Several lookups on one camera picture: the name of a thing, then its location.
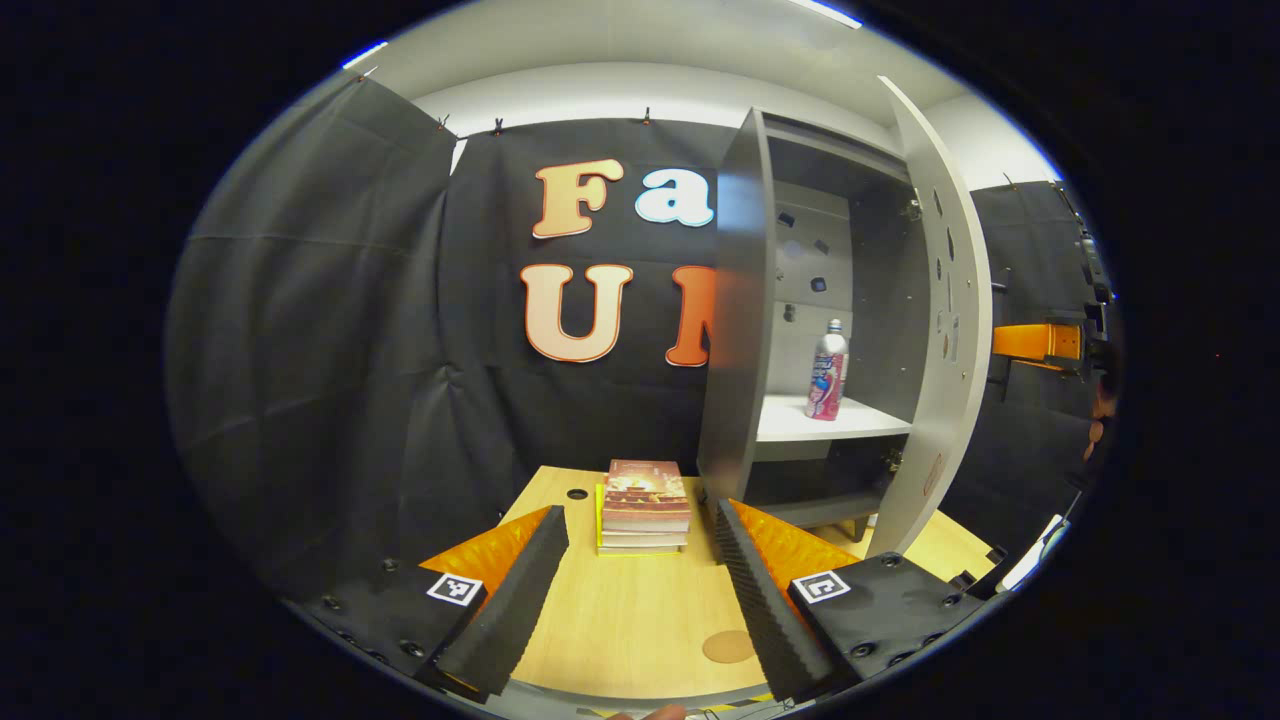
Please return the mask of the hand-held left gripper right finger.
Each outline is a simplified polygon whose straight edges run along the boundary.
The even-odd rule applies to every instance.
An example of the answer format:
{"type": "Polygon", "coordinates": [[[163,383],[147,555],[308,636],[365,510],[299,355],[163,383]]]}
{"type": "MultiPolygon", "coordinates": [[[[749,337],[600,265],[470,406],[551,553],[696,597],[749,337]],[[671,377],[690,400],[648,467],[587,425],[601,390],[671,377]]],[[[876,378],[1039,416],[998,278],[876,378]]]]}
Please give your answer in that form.
{"type": "Polygon", "coordinates": [[[901,553],[858,559],[732,498],[716,543],[773,698],[805,703],[920,659],[984,606],[901,553]]]}

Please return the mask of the brown cover book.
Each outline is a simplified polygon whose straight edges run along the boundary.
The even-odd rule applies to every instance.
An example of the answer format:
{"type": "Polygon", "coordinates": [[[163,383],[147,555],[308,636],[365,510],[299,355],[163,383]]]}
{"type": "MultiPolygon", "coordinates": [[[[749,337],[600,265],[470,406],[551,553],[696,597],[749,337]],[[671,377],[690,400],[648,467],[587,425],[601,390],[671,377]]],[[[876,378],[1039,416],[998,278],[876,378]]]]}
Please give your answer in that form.
{"type": "Polygon", "coordinates": [[[602,529],[613,533],[686,533],[692,509],[672,461],[613,459],[599,491],[602,529]]]}

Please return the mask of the white paged book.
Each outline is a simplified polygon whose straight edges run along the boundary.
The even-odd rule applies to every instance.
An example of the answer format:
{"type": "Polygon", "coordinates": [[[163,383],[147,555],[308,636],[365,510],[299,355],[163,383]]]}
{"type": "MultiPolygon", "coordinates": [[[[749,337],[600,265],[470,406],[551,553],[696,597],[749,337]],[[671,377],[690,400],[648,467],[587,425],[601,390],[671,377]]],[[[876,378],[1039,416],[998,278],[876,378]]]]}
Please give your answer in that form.
{"type": "Polygon", "coordinates": [[[687,532],[600,530],[596,538],[602,553],[677,553],[687,543],[687,532]]]}

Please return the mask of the black backdrop cloth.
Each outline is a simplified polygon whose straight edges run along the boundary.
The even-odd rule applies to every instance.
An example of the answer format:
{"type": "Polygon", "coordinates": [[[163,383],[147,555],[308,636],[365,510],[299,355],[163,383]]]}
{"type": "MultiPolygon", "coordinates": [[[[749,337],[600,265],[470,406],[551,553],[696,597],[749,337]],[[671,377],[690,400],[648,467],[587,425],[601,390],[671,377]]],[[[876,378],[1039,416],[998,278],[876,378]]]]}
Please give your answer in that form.
{"type": "Polygon", "coordinates": [[[777,97],[646,105],[559,83],[545,120],[457,138],[346,74],[223,177],[175,277],[166,396],[278,594],[465,541],[540,465],[699,473],[721,161],[751,109],[832,128],[777,97]]]}

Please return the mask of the white cabinet shelf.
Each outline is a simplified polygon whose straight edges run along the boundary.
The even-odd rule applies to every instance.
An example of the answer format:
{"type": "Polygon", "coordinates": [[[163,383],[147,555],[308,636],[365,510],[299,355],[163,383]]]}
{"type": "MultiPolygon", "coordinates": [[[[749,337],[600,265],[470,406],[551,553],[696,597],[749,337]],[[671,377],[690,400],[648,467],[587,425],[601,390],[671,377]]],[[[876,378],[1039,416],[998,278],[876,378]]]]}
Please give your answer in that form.
{"type": "Polygon", "coordinates": [[[791,395],[767,395],[756,427],[758,443],[790,443],[831,439],[860,439],[904,436],[909,421],[891,416],[854,398],[841,398],[836,419],[806,416],[805,398],[791,395]]]}

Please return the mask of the silver bottle with red label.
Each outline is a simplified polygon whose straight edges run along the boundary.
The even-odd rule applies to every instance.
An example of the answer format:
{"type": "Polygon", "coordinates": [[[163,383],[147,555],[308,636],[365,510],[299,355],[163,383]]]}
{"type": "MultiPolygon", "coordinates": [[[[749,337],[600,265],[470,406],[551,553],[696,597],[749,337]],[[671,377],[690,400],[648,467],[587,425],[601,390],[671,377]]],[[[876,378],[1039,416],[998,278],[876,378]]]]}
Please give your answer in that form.
{"type": "Polygon", "coordinates": [[[837,419],[847,363],[849,342],[844,334],[844,322],[833,318],[827,323],[824,334],[815,342],[805,416],[819,421],[837,419]]]}

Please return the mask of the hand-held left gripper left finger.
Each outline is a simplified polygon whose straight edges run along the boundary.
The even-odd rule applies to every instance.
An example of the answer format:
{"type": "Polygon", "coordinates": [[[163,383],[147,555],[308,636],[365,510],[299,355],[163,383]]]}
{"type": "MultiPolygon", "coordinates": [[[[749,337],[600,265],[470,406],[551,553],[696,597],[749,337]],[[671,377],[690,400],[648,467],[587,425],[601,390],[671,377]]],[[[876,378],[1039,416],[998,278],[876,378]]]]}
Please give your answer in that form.
{"type": "Polygon", "coordinates": [[[372,575],[285,606],[376,667],[486,701],[522,660],[568,547],[564,506],[553,503],[420,562],[385,559],[372,575]]]}

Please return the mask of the grey cabinet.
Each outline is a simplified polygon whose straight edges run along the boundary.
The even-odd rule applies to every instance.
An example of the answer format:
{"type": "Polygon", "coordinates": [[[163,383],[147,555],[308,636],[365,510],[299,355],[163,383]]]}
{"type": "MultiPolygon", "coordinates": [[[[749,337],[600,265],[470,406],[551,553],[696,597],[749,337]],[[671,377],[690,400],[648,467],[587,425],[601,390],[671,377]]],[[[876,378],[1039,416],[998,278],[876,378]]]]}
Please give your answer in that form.
{"type": "Polygon", "coordinates": [[[758,443],[767,395],[805,398],[817,341],[844,322],[844,397],[913,423],[929,291],[906,163],[751,109],[718,169],[716,288],[698,470],[701,498],[736,498],[803,529],[868,534],[904,436],[758,443]]]}

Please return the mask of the black table clamp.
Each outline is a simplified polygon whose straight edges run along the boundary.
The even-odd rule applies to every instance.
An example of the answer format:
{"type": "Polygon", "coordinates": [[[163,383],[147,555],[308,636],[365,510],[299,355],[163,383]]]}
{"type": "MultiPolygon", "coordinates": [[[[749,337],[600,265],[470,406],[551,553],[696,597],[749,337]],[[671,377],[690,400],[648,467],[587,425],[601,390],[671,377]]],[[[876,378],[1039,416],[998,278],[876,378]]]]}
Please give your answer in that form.
{"type": "Polygon", "coordinates": [[[989,600],[997,593],[997,585],[1004,577],[1002,571],[1007,571],[1009,552],[997,544],[986,555],[986,559],[992,562],[992,566],[984,574],[975,577],[972,571],[965,570],[954,577],[948,584],[965,594],[989,600]]]}

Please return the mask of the black door handle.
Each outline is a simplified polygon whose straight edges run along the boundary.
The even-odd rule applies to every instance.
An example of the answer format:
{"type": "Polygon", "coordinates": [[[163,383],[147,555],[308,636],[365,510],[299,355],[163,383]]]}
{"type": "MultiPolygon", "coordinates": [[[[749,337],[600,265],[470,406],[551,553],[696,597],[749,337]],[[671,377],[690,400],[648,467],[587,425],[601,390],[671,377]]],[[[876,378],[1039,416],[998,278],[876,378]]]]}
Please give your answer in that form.
{"type": "Polygon", "coordinates": [[[1009,395],[1009,379],[1011,375],[1011,360],[1004,355],[998,355],[995,351],[995,331],[1009,323],[1010,314],[1010,300],[1009,300],[1009,283],[1006,281],[992,283],[992,354],[989,356],[989,368],[987,383],[993,386],[997,391],[997,400],[1002,404],[1006,401],[1009,395]]]}

